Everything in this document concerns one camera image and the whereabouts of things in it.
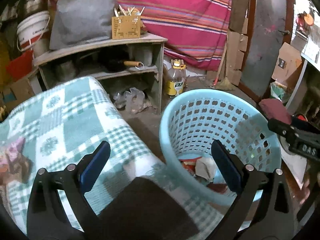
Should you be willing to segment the red plastic basin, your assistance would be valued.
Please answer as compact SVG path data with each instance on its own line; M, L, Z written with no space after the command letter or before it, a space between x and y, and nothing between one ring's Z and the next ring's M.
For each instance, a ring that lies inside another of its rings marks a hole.
M21 56L12 60L6 66L6 70L14 81L18 81L32 71L32 61L33 52L31 50L25 51Z

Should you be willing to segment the white plastic bucket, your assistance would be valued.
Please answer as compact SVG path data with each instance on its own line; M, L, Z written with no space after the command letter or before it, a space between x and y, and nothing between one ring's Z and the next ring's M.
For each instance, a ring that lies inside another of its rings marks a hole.
M17 49L31 51L37 58L49 51L50 33L49 11L35 13L17 26Z

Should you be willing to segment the white crumpled tissue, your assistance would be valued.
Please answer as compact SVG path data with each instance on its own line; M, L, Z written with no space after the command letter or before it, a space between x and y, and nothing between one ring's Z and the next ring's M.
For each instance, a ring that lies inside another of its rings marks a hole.
M212 157L201 157L195 164L195 174L208 182L213 182L217 164Z

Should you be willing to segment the large cardboard box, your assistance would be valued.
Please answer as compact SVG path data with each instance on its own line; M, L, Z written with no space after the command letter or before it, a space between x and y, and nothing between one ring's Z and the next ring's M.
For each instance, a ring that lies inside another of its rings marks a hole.
M1 87L1 106L10 112L19 104L42 92L36 75L24 77L12 84Z

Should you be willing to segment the light blue plastic basket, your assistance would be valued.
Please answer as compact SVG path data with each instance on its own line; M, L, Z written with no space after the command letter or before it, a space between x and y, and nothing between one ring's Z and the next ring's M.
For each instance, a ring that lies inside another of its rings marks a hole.
M217 193L197 181L181 159L211 157L211 144L219 140L230 154L258 171L281 167L280 142L266 118L251 104L232 94L195 89L177 96L164 109L159 142L166 164L187 191L221 206L230 206L236 193Z

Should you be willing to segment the green trash bin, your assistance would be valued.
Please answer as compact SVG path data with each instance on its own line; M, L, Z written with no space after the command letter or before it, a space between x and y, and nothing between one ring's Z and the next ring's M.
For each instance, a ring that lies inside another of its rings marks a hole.
M270 83L270 98L277 99L286 104L289 101L291 94L288 88L277 81Z

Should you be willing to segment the straw broom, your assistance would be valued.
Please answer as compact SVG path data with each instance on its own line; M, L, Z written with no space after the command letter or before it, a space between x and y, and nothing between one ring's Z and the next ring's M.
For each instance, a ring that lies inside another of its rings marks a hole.
M213 88L216 90L231 91L231 90L233 90L233 85L231 84L231 82L229 81L227 76L225 76L223 78L223 80L220 83L218 83L219 76L221 74L221 70L223 67L224 60L225 60L226 52L227 52L227 42L225 42L225 46L224 46L223 54L222 54L221 61L220 61L219 67L218 67L217 75L216 75L216 78L213 82Z

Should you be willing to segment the clear orange plastic snack bag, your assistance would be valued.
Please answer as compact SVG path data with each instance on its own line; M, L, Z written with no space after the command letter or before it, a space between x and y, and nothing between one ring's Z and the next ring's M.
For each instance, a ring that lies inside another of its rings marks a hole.
M195 166L196 162L202 157L196 157L191 159L179 159L181 165L185 170L187 170L193 177L195 176Z

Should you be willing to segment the green checkered tablecloth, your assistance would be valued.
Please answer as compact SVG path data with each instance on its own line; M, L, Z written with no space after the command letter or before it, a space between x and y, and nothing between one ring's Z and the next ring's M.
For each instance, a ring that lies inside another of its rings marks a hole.
M195 239L205 239L222 219L221 213L199 197L190 196L161 159L122 118L102 85L82 77L40 93L11 111L1 123L1 145L25 139L22 153L32 164L25 183L13 181L7 197L13 220L27 230L27 208L39 169L49 172L77 164L102 141L111 156L86 199L100 213L136 177L145 177L180 204L197 226Z

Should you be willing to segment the pink snack wrapper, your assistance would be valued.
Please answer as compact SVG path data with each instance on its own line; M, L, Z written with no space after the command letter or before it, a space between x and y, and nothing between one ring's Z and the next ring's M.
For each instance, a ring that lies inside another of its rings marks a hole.
M1 147L1 174L19 173L28 166L26 157L22 154L25 139L19 137L15 141Z

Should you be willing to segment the brown cardboard box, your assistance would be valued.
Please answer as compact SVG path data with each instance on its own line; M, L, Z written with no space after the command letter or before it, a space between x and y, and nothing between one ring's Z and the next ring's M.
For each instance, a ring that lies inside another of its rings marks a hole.
M302 71L302 65L300 51L285 42L279 50L272 79L288 89L294 89Z

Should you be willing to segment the grey wooden shelf unit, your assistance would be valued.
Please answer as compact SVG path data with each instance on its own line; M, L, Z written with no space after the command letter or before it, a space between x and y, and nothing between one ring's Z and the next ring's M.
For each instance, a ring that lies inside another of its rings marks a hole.
M167 38L146 33L140 38L102 40L48 51L33 59L46 89L77 77L91 76L98 81L126 81L142 88L157 113L162 110L163 56ZM111 62L140 61L144 67L127 68L111 73L105 67Z

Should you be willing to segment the black silver foil bag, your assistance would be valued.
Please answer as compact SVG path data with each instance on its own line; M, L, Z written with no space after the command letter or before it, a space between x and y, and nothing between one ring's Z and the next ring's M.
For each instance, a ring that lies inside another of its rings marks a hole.
M135 178L99 214L103 239L189 239L200 231L153 181Z

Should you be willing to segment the clear oil bottle yellow label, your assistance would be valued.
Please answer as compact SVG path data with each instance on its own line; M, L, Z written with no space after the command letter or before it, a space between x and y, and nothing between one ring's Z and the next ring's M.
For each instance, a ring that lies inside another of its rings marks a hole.
M167 71L165 80L165 93L170 97L175 97L183 93L186 81L185 64L183 60L171 60L171 68Z

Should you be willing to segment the red striped cloth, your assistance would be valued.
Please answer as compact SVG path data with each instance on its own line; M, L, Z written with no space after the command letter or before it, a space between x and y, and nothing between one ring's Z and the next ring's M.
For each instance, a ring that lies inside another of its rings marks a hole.
M232 0L117 0L141 11L148 32L167 38L166 55L217 70L227 40Z

